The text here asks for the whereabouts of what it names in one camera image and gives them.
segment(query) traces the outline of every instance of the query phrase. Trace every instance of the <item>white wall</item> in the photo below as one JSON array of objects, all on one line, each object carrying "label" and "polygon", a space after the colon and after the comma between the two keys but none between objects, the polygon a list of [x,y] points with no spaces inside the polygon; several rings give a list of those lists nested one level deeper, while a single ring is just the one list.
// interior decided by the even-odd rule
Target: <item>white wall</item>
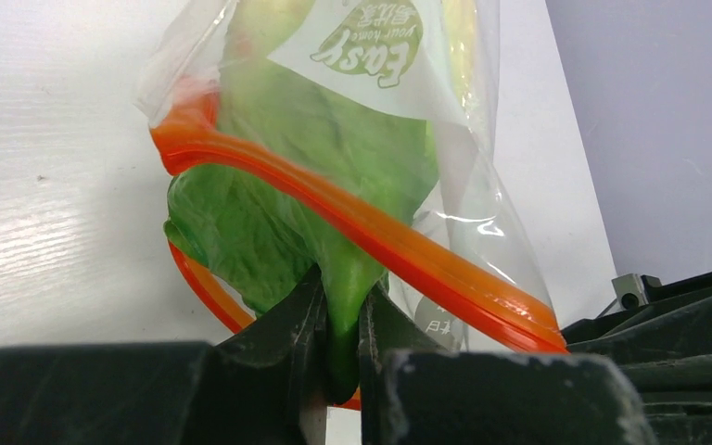
[{"label": "white wall", "polygon": [[712,270],[712,2],[547,0],[618,273]]}]

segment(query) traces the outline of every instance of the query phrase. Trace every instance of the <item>plastic bag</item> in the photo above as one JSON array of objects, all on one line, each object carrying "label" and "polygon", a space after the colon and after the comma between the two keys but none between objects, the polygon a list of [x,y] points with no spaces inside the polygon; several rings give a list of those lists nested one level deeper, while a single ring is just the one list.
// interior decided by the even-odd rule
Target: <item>plastic bag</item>
[{"label": "plastic bag", "polygon": [[186,7],[142,72],[137,104],[176,175],[174,256],[229,327],[268,311],[317,263],[334,376],[387,269],[409,312],[451,313],[416,317],[431,335],[459,319],[514,350],[566,351],[491,162],[497,23],[497,0]]}]

